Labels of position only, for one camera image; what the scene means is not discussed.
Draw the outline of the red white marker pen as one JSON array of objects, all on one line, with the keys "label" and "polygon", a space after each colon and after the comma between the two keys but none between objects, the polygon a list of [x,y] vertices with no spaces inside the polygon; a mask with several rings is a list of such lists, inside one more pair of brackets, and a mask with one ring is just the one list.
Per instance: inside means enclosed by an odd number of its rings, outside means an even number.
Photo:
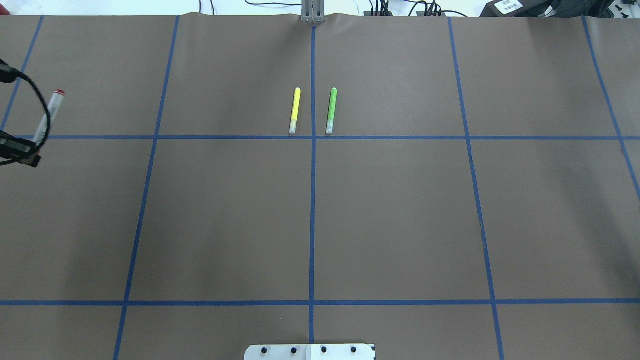
[{"label": "red white marker pen", "polygon": [[51,130],[50,127],[53,124],[62,103],[64,102],[65,96],[66,92],[63,89],[57,89],[52,94],[46,107],[48,115],[45,112],[45,114],[42,116],[38,129],[36,130],[34,137],[32,137],[32,142],[34,142],[36,145],[41,145],[45,139],[47,131]]}]

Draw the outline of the yellow marker pen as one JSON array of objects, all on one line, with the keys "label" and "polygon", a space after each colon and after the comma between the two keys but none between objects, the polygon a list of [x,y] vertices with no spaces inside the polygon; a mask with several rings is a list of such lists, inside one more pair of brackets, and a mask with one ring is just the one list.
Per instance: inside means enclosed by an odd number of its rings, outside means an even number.
[{"label": "yellow marker pen", "polygon": [[291,114],[290,114],[290,121],[289,121],[289,128],[288,128],[288,134],[290,135],[295,135],[297,133],[297,124],[298,124],[298,117],[300,113],[301,97],[302,97],[302,89],[300,87],[296,87],[294,89],[294,93],[292,97]]}]

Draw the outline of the green marker pen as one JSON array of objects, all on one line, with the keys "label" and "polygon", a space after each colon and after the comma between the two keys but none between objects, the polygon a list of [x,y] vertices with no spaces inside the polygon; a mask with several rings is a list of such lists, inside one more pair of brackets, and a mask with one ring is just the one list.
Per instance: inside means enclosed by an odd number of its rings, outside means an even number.
[{"label": "green marker pen", "polygon": [[332,135],[334,132],[334,123],[336,116],[336,106],[338,104],[338,89],[333,87],[330,89],[329,102],[327,105],[326,134]]}]

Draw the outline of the brown paper table cover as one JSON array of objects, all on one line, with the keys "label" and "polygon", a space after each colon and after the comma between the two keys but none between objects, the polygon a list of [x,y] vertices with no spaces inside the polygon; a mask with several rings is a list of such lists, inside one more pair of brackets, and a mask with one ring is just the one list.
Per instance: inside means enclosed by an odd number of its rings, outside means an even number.
[{"label": "brown paper table cover", "polygon": [[66,93],[1,168],[3,360],[639,358],[638,19],[3,16],[1,57]]}]

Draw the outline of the black box white label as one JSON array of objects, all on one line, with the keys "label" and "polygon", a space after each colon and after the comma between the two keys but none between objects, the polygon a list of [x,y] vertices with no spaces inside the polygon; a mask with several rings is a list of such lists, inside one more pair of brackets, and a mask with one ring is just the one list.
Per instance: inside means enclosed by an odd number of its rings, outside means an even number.
[{"label": "black box white label", "polygon": [[553,0],[492,0],[485,4],[481,18],[539,18],[553,10]]}]

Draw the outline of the aluminium frame post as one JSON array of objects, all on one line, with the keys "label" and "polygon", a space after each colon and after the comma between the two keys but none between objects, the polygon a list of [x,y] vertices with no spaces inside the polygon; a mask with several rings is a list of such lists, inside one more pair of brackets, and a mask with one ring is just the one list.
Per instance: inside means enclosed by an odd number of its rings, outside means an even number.
[{"label": "aluminium frame post", "polygon": [[318,25],[326,21],[324,0],[302,0],[301,22]]}]

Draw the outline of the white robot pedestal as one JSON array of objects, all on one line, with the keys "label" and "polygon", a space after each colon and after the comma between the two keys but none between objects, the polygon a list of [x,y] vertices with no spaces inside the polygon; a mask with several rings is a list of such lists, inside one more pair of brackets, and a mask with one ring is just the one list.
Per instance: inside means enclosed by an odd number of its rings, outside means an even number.
[{"label": "white robot pedestal", "polygon": [[374,344],[256,344],[247,347],[245,360],[375,360]]}]

